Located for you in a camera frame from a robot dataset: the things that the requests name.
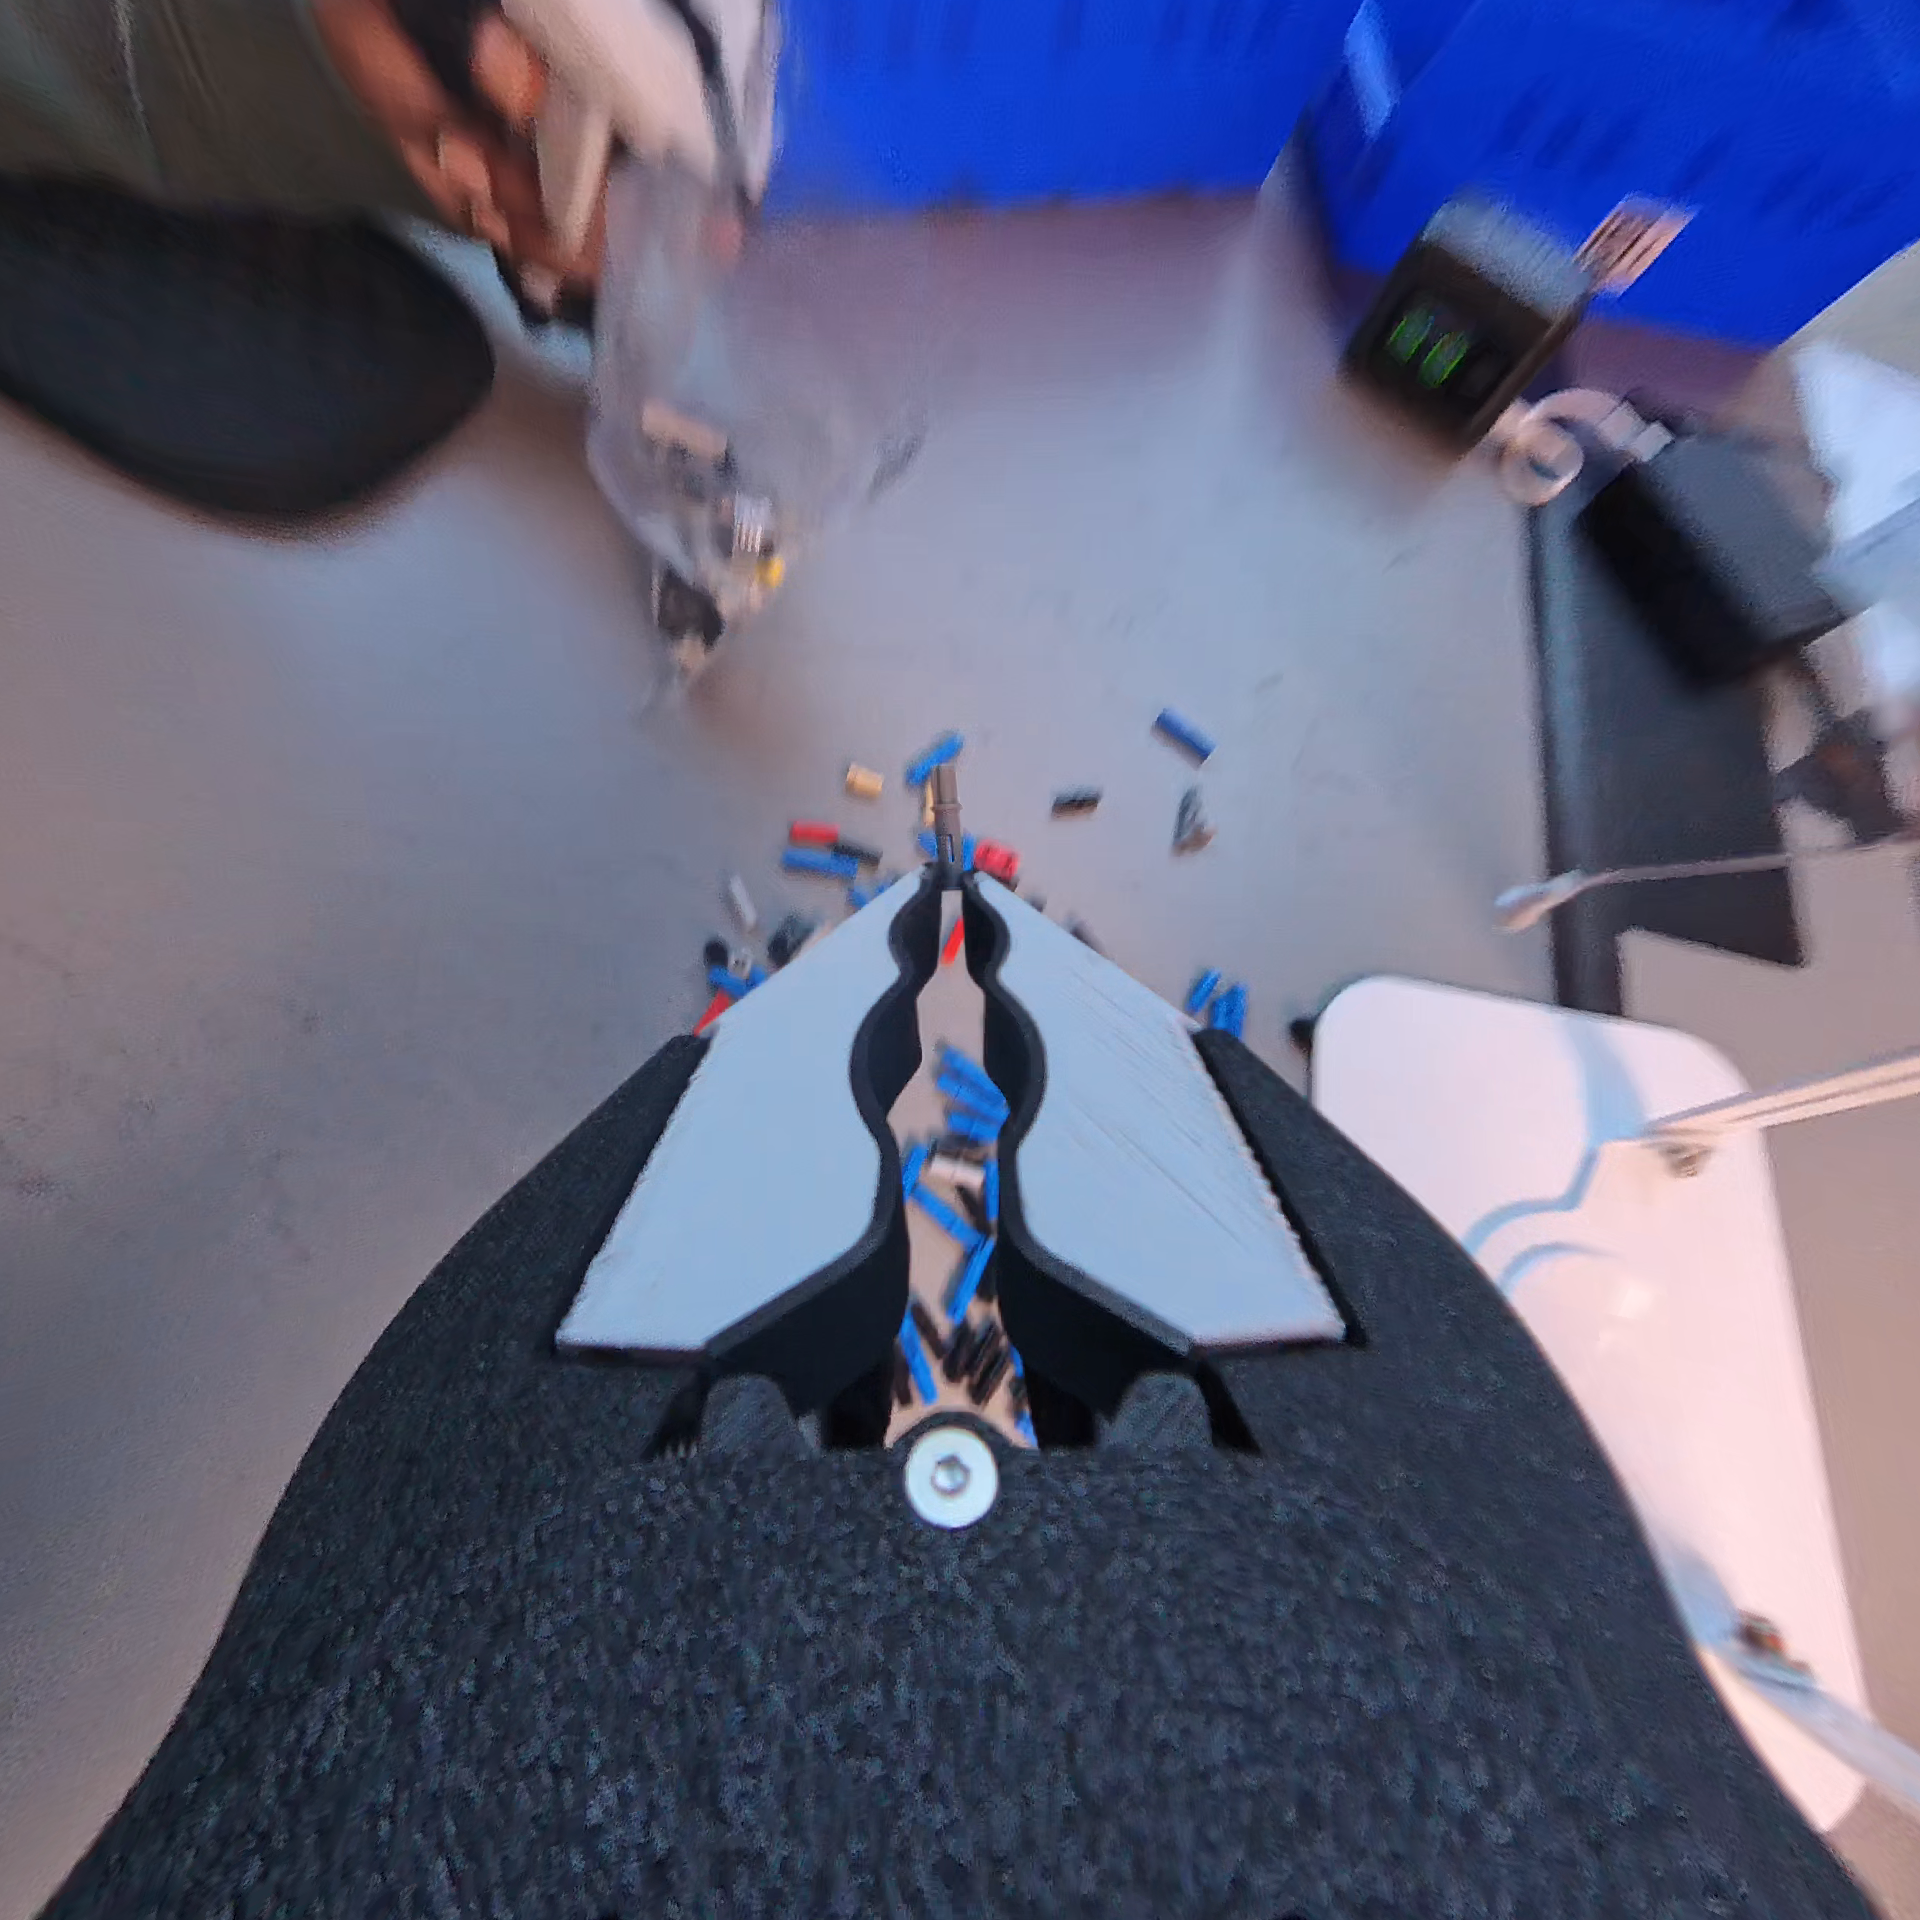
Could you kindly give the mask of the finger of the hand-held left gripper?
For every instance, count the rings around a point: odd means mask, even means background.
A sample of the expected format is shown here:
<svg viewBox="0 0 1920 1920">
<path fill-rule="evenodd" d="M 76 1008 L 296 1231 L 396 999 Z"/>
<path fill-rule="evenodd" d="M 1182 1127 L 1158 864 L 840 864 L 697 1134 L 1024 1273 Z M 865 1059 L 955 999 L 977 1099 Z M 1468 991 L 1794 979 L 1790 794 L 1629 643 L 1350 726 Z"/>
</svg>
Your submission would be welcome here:
<svg viewBox="0 0 1920 1920">
<path fill-rule="evenodd" d="M 778 4 L 774 0 L 506 0 L 548 62 L 536 161 L 552 253 L 586 257 L 620 159 L 670 161 L 735 209 L 774 172 Z"/>
</svg>

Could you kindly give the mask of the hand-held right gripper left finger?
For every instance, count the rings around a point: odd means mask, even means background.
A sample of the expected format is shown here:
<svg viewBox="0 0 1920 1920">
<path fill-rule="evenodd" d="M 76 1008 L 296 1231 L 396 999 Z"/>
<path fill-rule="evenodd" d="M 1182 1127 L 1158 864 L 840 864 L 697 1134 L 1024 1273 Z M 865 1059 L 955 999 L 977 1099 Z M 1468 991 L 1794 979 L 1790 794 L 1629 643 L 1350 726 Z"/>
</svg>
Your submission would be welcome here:
<svg viewBox="0 0 1920 1920">
<path fill-rule="evenodd" d="M 567 1311 L 567 1353 L 875 1365 L 904 1314 L 889 1108 L 943 873 L 914 873 L 747 991 L 704 1041 Z"/>
</svg>

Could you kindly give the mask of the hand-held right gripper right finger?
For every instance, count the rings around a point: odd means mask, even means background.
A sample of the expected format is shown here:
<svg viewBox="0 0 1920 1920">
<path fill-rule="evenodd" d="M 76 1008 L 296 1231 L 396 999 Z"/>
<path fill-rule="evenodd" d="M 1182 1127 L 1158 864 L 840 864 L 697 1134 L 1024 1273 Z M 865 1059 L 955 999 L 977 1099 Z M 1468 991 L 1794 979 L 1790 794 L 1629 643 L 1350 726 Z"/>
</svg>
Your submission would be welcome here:
<svg viewBox="0 0 1920 1920">
<path fill-rule="evenodd" d="M 1350 1343 L 1193 1024 L 1001 877 L 966 887 L 966 940 L 1008 1108 L 996 1217 L 1024 1353 Z"/>
</svg>

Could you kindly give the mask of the clear plastic bag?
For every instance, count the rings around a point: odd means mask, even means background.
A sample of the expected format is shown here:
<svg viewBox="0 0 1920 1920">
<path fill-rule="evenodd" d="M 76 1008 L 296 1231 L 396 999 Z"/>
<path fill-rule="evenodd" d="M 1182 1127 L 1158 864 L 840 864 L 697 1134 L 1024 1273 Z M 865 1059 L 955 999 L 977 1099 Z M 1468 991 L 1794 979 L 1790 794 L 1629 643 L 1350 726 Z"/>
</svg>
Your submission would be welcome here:
<svg viewBox="0 0 1920 1920">
<path fill-rule="evenodd" d="M 674 685 L 918 448 L 918 225 L 735 215 L 664 161 L 609 174 L 586 465 Z"/>
</svg>

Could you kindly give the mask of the person's left forearm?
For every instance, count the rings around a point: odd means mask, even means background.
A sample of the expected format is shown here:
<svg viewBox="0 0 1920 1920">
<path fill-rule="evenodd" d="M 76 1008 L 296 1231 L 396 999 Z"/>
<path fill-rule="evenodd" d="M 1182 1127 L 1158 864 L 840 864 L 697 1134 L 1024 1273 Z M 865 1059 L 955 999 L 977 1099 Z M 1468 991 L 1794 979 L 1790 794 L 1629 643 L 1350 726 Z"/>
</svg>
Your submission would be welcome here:
<svg viewBox="0 0 1920 1920">
<path fill-rule="evenodd" d="M 0 172 L 202 209 L 417 209 L 297 0 L 9 0 Z"/>
</svg>

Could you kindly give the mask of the grey desk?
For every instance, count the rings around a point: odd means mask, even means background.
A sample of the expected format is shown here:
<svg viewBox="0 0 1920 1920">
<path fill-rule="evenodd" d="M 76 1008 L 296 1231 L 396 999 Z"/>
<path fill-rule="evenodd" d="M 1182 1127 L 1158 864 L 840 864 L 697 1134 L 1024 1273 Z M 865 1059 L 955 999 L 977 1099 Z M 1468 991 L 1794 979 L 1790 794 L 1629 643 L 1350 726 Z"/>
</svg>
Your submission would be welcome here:
<svg viewBox="0 0 1920 1920">
<path fill-rule="evenodd" d="M 249 536 L 9 419 L 9 1914 L 182 1710 L 435 1255 L 682 1033 L 790 820 L 1024 894 L 1248 1041 L 1403 967 L 1552 994 L 1516 499 L 1340 378 L 1289 186 L 922 231 L 922 448 L 697 685 L 586 476 L 586 356 L 471 247 L 496 396 L 382 499 Z M 1193 717 L 1182 764 L 1154 717 Z M 1060 789 L 1106 789 L 1054 820 Z M 1206 789 L 1211 844 L 1169 854 Z"/>
</svg>

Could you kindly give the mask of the person's left hand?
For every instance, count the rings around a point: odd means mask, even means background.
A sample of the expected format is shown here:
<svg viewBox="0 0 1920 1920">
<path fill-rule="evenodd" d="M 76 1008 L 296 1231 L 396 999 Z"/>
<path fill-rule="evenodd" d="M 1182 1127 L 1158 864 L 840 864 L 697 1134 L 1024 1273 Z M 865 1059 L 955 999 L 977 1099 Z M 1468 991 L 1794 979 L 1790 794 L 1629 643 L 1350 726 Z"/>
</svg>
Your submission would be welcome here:
<svg viewBox="0 0 1920 1920">
<path fill-rule="evenodd" d="M 536 318 L 586 318 L 606 209 L 579 247 L 548 225 L 536 118 L 548 62 L 503 4 L 318 0 L 318 48 L 390 135 L 445 225 L 481 240 Z"/>
</svg>

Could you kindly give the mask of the blue plastic bin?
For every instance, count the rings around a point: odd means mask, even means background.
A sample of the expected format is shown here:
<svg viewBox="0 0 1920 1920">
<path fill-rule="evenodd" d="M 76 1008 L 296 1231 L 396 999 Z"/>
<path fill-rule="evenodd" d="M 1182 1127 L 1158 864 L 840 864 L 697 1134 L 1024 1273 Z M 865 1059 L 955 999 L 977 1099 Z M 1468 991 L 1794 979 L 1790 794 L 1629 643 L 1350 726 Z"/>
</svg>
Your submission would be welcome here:
<svg viewBox="0 0 1920 1920">
<path fill-rule="evenodd" d="M 1323 231 L 1360 270 L 1449 196 L 1560 240 L 1662 203 L 1685 225 L 1618 310 L 1786 345 L 1920 240 L 1920 4 L 1354 4 L 1304 129 Z"/>
<path fill-rule="evenodd" d="M 768 215 L 1259 186 L 1354 0 L 796 0 Z"/>
</svg>

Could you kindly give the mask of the white booklet stand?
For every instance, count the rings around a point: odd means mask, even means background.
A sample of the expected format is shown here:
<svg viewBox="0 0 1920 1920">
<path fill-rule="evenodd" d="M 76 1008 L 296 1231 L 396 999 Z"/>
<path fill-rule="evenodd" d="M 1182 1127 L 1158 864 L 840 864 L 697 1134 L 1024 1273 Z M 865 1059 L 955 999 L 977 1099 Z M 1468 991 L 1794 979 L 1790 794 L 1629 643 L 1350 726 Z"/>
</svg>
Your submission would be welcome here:
<svg viewBox="0 0 1920 1920">
<path fill-rule="evenodd" d="M 1360 979 L 1311 1099 L 1526 1314 L 1815 1827 L 1912 1819 L 1912 854 L 1802 857 L 1802 967 L 1629 940 L 1629 1012 Z"/>
</svg>

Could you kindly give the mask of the black power plug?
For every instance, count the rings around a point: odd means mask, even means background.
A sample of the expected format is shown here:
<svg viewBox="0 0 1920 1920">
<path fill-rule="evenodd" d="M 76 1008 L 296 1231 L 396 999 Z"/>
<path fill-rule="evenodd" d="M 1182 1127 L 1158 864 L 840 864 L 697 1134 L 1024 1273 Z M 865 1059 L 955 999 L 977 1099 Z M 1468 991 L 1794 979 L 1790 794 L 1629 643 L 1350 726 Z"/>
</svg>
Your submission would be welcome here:
<svg viewBox="0 0 1920 1920">
<path fill-rule="evenodd" d="M 1815 665 L 1790 655 L 1769 669 L 1775 717 L 1802 717 L 1811 741 L 1769 772 L 1769 802 L 1802 802 L 1846 844 L 1912 844 L 1912 820 L 1893 807 L 1889 745 L 1876 723 L 1856 712 L 1842 717 Z"/>
</svg>

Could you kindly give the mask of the black power brick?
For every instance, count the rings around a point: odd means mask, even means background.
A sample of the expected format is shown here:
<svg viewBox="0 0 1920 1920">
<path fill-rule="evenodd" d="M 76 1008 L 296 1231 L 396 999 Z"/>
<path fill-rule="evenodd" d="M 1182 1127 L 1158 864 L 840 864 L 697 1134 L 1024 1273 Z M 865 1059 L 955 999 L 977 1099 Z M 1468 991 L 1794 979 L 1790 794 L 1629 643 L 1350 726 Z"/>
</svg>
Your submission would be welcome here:
<svg viewBox="0 0 1920 1920">
<path fill-rule="evenodd" d="M 1572 536 L 1685 685 L 1745 685 L 1846 624 L 1821 548 L 1724 437 L 1611 465 Z"/>
</svg>

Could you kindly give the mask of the black digital timer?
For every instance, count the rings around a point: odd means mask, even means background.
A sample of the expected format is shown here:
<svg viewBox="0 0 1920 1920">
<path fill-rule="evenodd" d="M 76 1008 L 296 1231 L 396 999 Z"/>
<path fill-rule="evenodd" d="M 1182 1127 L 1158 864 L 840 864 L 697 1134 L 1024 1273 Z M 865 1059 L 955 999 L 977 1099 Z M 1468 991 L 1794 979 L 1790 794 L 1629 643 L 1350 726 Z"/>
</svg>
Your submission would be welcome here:
<svg viewBox="0 0 1920 1920">
<path fill-rule="evenodd" d="M 1449 196 L 1378 282 L 1340 378 L 1449 458 L 1530 387 L 1592 303 L 1592 266 L 1509 203 Z"/>
</svg>

